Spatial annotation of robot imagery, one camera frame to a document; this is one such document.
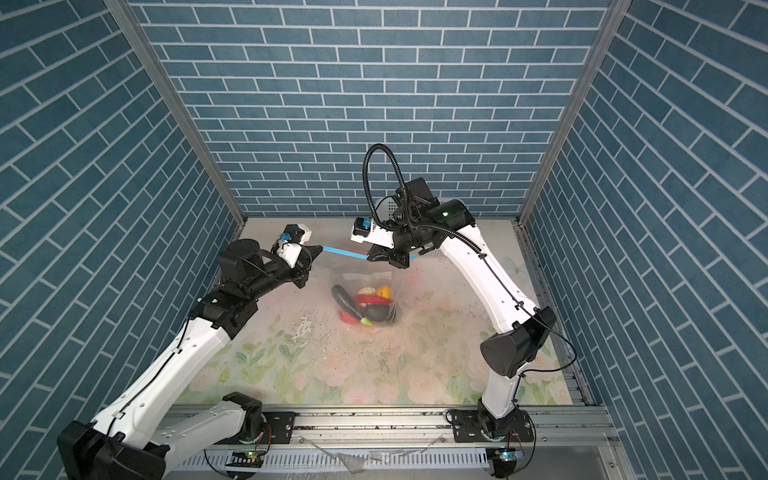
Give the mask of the pink toy fruit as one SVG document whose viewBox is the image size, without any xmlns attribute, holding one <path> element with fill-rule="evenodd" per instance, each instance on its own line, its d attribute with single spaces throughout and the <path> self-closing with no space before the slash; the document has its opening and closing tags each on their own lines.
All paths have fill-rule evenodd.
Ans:
<svg viewBox="0 0 768 480">
<path fill-rule="evenodd" d="M 346 311 L 340 312 L 340 318 L 344 323 L 350 324 L 350 325 L 357 325 L 359 324 L 359 321 L 352 315 L 348 314 Z"/>
</svg>

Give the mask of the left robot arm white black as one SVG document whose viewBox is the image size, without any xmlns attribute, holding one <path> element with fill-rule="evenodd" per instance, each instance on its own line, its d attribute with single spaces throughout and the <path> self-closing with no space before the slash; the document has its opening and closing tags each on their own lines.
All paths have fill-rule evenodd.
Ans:
<svg viewBox="0 0 768 480">
<path fill-rule="evenodd" d="M 221 440 L 264 439 L 261 401 L 240 392 L 170 427 L 160 423 L 205 365 L 243 330 L 261 297 L 284 284 L 306 285 L 323 250 L 308 245 L 309 235 L 304 226 L 290 224 L 269 250 L 240 239 L 219 253 L 219 283 L 198 300 L 168 347 L 92 420 L 73 421 L 58 436 L 68 478 L 161 479 Z"/>
</svg>

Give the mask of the black toy eggplant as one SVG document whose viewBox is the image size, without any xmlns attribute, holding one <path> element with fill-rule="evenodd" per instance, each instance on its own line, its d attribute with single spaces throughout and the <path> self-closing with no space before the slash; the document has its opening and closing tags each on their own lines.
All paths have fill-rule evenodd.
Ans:
<svg viewBox="0 0 768 480">
<path fill-rule="evenodd" d="M 364 317 L 363 308 L 341 285 L 334 285 L 331 288 L 331 295 L 334 302 L 339 307 L 340 312 L 346 311 L 348 314 L 354 316 L 359 321 L 359 324 L 366 326 L 373 325 L 373 322 Z"/>
</svg>

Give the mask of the white plastic mesh basket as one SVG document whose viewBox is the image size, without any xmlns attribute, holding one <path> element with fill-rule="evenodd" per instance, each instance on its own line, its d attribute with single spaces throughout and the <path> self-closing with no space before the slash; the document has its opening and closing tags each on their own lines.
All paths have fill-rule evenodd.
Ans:
<svg viewBox="0 0 768 480">
<path fill-rule="evenodd" d="M 380 210 L 383 212 L 386 220 L 393 220 L 398 208 L 397 202 L 392 197 L 386 197 L 380 205 Z"/>
</svg>

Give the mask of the red toy chili pepper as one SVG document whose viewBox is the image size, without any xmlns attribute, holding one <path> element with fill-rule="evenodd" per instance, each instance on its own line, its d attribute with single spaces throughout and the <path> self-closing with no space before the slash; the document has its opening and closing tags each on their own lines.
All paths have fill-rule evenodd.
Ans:
<svg viewBox="0 0 768 480">
<path fill-rule="evenodd" d="M 355 300 L 359 304 L 364 304 L 365 306 L 372 305 L 372 304 L 376 304 L 376 305 L 390 305 L 390 304 L 393 303 L 393 301 L 391 299 L 389 299 L 389 298 L 380 297 L 380 296 L 374 295 L 374 294 L 371 294 L 371 295 L 368 295 L 368 294 L 358 294 L 358 295 L 355 296 Z"/>
</svg>

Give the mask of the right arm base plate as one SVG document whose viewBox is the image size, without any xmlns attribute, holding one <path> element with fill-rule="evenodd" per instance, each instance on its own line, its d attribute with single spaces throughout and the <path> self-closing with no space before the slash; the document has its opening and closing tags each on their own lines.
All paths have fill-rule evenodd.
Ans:
<svg viewBox="0 0 768 480">
<path fill-rule="evenodd" d="M 449 409 L 444 417 L 456 443 L 532 442 L 533 424 L 528 412 L 514 409 L 502 419 L 480 410 Z"/>
</svg>

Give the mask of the clear zip top bag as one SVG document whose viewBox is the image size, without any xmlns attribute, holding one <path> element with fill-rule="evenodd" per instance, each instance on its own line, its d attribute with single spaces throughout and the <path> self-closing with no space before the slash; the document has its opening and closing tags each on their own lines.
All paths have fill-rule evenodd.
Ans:
<svg viewBox="0 0 768 480">
<path fill-rule="evenodd" d="M 329 246 L 323 248 L 315 267 L 330 306 L 345 324 L 378 328 L 401 321 L 411 270 L 386 261 L 370 262 L 361 253 Z"/>
</svg>

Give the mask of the yellow toy fruit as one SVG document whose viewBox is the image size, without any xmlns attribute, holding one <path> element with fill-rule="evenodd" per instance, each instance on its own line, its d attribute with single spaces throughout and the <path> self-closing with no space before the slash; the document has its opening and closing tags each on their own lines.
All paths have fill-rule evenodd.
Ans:
<svg viewBox="0 0 768 480">
<path fill-rule="evenodd" d="M 391 299 L 392 298 L 392 290 L 389 285 L 382 285 L 376 290 L 376 295 L 384 298 L 384 299 Z"/>
</svg>

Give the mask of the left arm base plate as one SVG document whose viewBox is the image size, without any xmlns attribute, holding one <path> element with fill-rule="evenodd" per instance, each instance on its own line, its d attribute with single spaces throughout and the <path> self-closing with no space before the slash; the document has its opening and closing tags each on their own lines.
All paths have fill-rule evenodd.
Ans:
<svg viewBox="0 0 768 480">
<path fill-rule="evenodd" d="M 293 411 L 262 412 L 260 417 L 246 417 L 233 436 L 216 442 L 216 445 L 266 446 L 289 444 L 292 438 L 296 413 Z"/>
</svg>

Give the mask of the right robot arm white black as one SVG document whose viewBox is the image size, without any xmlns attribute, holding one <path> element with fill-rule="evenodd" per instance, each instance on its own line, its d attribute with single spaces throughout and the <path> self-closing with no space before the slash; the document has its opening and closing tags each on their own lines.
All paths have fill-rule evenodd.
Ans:
<svg viewBox="0 0 768 480">
<path fill-rule="evenodd" d="M 533 370 L 556 316 L 510 279 L 461 201 L 439 201 L 417 178 L 396 190 L 394 202 L 397 209 L 389 220 L 380 220 L 376 211 L 357 218 L 351 238 L 369 244 L 371 262 L 406 269 L 413 254 L 439 250 L 463 274 L 495 329 L 480 345 L 490 372 L 478 404 L 478 426 L 487 438 L 499 439 L 525 418 L 517 401 L 520 383 Z"/>
</svg>

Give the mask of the black toy avocado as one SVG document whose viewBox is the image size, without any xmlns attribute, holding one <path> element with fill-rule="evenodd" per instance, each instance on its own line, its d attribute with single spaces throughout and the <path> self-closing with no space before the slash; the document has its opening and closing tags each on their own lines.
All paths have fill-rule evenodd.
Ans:
<svg viewBox="0 0 768 480">
<path fill-rule="evenodd" d="M 396 310 L 392 305 L 368 304 L 363 308 L 364 317 L 373 323 L 391 322 L 395 314 Z"/>
</svg>

